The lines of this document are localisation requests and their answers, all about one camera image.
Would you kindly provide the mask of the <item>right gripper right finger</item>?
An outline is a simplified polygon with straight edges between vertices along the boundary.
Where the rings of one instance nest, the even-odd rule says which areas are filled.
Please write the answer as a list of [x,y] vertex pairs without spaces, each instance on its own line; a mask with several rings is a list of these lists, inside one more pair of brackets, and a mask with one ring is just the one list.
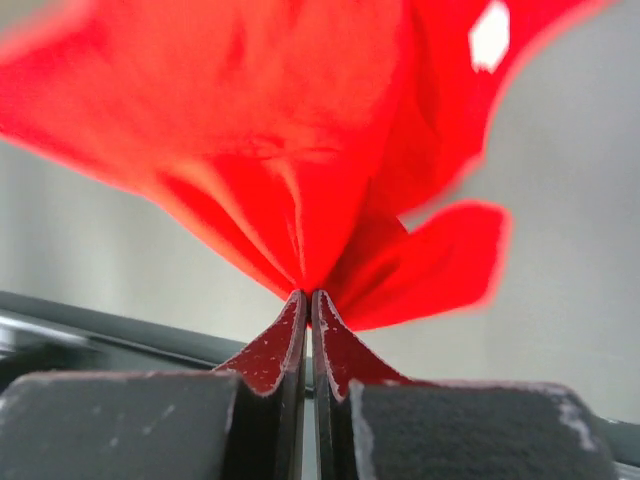
[[311,306],[322,479],[611,479],[589,408],[551,383],[424,381],[400,374],[341,319]]

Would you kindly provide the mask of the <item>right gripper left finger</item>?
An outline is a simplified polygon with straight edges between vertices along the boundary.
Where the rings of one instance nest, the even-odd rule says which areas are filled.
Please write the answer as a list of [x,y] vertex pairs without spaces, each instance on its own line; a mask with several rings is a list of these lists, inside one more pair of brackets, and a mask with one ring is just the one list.
[[297,479],[307,300],[211,370],[97,371],[86,336],[3,315],[5,479]]

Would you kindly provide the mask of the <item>red t-shirt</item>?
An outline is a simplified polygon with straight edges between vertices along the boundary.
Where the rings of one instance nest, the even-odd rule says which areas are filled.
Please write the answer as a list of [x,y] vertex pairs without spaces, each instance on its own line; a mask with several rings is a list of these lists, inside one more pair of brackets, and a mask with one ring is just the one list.
[[1,134],[154,202],[370,330],[484,302],[510,218],[401,216],[482,160],[509,83],[601,1],[62,1],[1,41]]

